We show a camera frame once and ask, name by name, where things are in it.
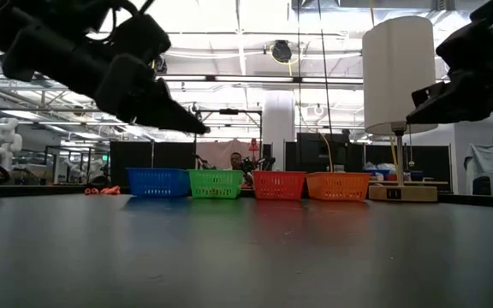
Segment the person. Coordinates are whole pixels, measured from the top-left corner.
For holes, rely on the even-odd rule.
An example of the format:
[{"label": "person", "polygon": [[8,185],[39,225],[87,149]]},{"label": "person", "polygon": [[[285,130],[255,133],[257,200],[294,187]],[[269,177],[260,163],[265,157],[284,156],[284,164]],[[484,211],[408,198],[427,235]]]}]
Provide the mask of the person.
[{"label": "person", "polygon": [[[243,156],[239,152],[233,152],[229,156],[229,162],[231,163],[231,168],[227,170],[239,170],[242,171],[241,164],[243,162]],[[254,179],[252,174],[249,172],[243,175],[243,186],[252,187]]]},{"label": "person", "polygon": [[241,170],[242,161],[243,161],[243,157],[239,152],[231,153],[231,156],[229,156],[229,162],[231,163],[231,170]]}]

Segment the red basket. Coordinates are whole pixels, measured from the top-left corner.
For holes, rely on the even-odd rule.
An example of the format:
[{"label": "red basket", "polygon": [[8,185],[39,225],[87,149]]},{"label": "red basket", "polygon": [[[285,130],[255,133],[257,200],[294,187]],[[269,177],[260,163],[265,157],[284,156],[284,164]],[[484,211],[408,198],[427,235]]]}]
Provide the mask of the red basket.
[{"label": "red basket", "polygon": [[310,198],[331,201],[364,201],[369,173],[315,172],[306,175]]},{"label": "red basket", "polygon": [[305,172],[254,171],[254,193],[258,199],[300,200]]}]

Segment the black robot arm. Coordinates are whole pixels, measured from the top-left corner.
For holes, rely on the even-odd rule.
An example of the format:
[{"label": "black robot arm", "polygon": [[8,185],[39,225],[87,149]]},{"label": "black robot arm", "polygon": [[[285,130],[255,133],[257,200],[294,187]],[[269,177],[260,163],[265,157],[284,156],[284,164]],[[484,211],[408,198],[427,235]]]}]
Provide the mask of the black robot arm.
[{"label": "black robot arm", "polygon": [[414,92],[409,123],[480,121],[493,111],[493,0],[470,18],[437,47],[450,67],[450,82]]},{"label": "black robot arm", "polygon": [[[170,47],[167,33],[128,0],[0,0],[3,74],[29,82],[36,72],[95,100],[100,110],[125,122],[206,133],[172,100],[151,63]],[[131,17],[104,40],[106,15],[125,9]]]}]

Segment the wooden lamp base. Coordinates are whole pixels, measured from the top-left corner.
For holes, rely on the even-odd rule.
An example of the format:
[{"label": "wooden lamp base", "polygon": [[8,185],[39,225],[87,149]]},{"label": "wooden lamp base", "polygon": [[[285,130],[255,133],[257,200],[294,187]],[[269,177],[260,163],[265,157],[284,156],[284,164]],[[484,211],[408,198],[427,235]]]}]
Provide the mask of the wooden lamp base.
[{"label": "wooden lamp base", "polygon": [[368,199],[395,202],[437,202],[437,188],[370,186]]}]

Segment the blue basket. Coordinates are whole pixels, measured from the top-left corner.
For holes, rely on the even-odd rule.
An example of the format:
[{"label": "blue basket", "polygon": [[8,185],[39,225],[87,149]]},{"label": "blue basket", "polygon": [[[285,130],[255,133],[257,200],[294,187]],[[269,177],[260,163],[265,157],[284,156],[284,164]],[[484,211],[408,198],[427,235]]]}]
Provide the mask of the blue basket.
[{"label": "blue basket", "polygon": [[127,168],[130,191],[139,197],[181,197],[189,193],[189,174],[181,169]]},{"label": "blue basket", "polygon": [[368,169],[365,170],[365,172],[369,173],[371,176],[376,176],[376,174],[383,175],[383,178],[387,178],[387,175],[389,174],[391,170],[389,169]]}]

